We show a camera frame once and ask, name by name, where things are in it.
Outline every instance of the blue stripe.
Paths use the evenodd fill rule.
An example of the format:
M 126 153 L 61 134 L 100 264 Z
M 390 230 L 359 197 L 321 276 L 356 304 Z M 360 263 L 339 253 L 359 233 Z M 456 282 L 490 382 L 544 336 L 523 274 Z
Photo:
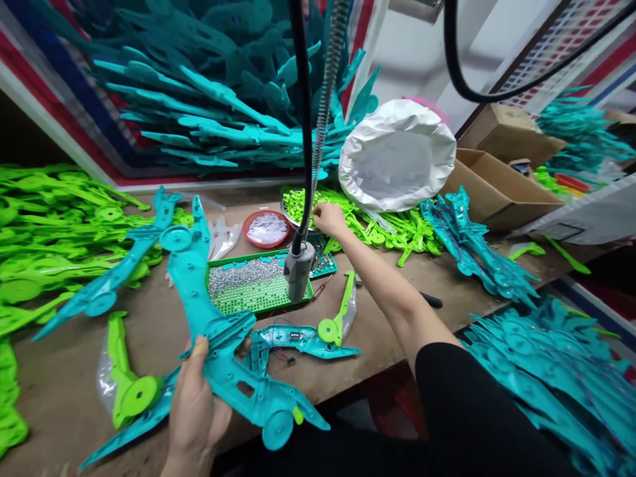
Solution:
M 634 73 L 636 73 L 636 64 L 633 64 L 631 66 L 631 68 L 629 68 L 625 73 L 621 74 L 615 81 L 613 81 L 607 88 L 605 88 L 603 91 L 601 91 L 601 93 L 599 94 L 599 96 L 595 97 L 593 100 L 591 100 L 588 103 L 588 106 L 595 106 L 597 105 L 602 99 L 606 98 L 607 96 L 611 95 L 615 90 L 617 90 L 623 83 L 625 83 L 625 81 L 627 81 L 629 79 L 630 76 L 632 76 Z
M 47 60 L 55 68 L 56 73 L 64 80 L 84 110 L 91 116 L 95 124 L 112 144 L 119 156 L 129 165 L 134 166 L 136 155 L 106 106 L 84 78 L 78 65 L 64 48 L 60 39 L 52 31 L 46 30 L 38 15 L 30 9 L 30 2 L 25 0 L 5 0 L 12 14 L 20 22 L 24 30 L 31 36 Z
M 570 288 L 563 280 L 555 280 L 551 285 L 573 302 L 583 313 L 587 313 L 592 318 L 596 318 L 603 328 L 612 333 L 621 335 L 621 342 L 633 352 L 636 352 L 636 337 L 632 335 L 629 330 L 623 328 L 619 323 L 616 323 L 599 307 L 590 303 L 583 295 Z

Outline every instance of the wooden workbench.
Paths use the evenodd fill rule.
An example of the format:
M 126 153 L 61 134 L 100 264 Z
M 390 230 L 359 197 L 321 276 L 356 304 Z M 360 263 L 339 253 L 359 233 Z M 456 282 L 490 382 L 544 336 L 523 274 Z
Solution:
M 233 190 L 205 193 L 228 206 L 228 224 L 241 223 L 251 212 L 268 206 L 278 210 L 280 196 L 275 189 Z M 151 197 L 144 197 L 150 203 Z M 217 212 L 209 212 L 216 220 Z M 510 243 L 495 244 L 506 253 Z M 519 263 L 547 283 L 570 271 L 567 262 L 552 248 L 540 258 L 523 256 Z M 258 252 L 243 237 L 229 256 Z M 599 254 L 596 249 L 578 250 L 582 259 Z M 400 252 L 378 250 L 386 262 L 396 265 Z M 188 331 L 179 294 L 164 279 L 167 257 L 152 269 L 139 290 L 120 292 L 115 310 L 127 310 L 127 346 L 132 369 L 139 375 L 163 375 L 178 364 Z M 343 272 L 351 266 L 343 254 L 336 255 L 339 273 L 332 278 L 314 303 L 286 313 L 284 317 L 298 325 L 317 326 L 321 319 L 334 317 L 339 310 L 345 286 Z M 476 278 L 460 274 L 452 257 L 444 253 L 412 254 L 401 270 L 420 291 L 439 297 L 444 307 L 440 318 L 452 331 L 471 323 L 470 313 L 487 315 L 506 304 L 489 295 Z M 313 282 L 314 289 L 323 279 Z M 257 322 L 265 327 L 276 317 Z M 30 342 L 34 331 L 13 335 L 12 342 L 19 363 L 18 381 L 22 394 L 17 408 L 30 427 L 28 439 L 9 449 L 0 460 L 2 476 L 59 476 L 65 466 L 74 475 L 79 464 L 116 432 L 110 417 L 97 397 L 95 372 L 107 328 L 102 317 L 81 316 L 37 343 Z M 356 321 L 346 338 L 346 345 L 359 348 L 360 356 L 345 360 L 323 361 L 300 356 L 291 368 L 270 359 L 268 371 L 276 379 L 298 387 L 318 404 L 357 383 L 403 360 L 403 352 L 390 326 L 364 286 L 358 289 Z M 166 459 L 168 432 L 165 423 L 122 452 L 104 459 L 84 474 L 104 476 L 157 476 Z M 235 413 L 222 450 L 257 436 L 259 429 Z

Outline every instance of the hand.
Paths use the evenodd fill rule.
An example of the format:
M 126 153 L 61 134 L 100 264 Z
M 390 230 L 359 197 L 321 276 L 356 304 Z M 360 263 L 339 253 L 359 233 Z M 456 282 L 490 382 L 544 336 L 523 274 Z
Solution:
M 336 237 L 344 231 L 347 231 L 345 214 L 340 205 L 330 202 L 320 202 L 313 210 L 313 222 L 321 232 Z
M 250 344 L 251 338 L 247 338 L 240 347 L 239 355 L 245 356 Z M 181 366 L 170 408 L 171 454 L 213 452 L 230 424 L 232 408 L 212 394 L 208 381 L 203 377 L 208 352 L 209 341 L 199 336 L 192 354 Z

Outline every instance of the metal bowl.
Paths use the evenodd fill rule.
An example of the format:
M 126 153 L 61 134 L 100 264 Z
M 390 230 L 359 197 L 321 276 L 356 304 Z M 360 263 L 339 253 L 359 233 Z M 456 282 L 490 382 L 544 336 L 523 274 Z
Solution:
M 289 223 L 290 223 L 291 227 L 292 227 L 294 230 L 298 230 L 298 227 L 300 227 L 300 224 L 299 224 L 298 222 L 296 222 L 294 219 L 292 219 L 292 218 L 290 217 L 290 215 L 287 213 L 287 211 L 285 210 L 285 199 L 284 199 L 284 197 L 281 197 L 281 198 L 280 198 L 280 211 L 283 213 L 283 215 L 284 215 L 285 217 L 287 217 L 287 220 L 289 221 Z M 318 230 L 318 229 L 312 229 L 311 227 L 308 227 L 308 228 L 307 228 L 307 233 L 310 233 L 310 234 L 319 234 L 319 233 L 320 233 L 320 230 Z

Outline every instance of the black sleeve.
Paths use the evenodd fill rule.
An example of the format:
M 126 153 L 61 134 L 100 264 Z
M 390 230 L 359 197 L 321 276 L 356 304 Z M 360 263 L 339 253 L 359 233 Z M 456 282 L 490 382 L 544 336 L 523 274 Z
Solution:
M 424 346 L 415 378 L 435 474 L 578 475 L 468 351 Z

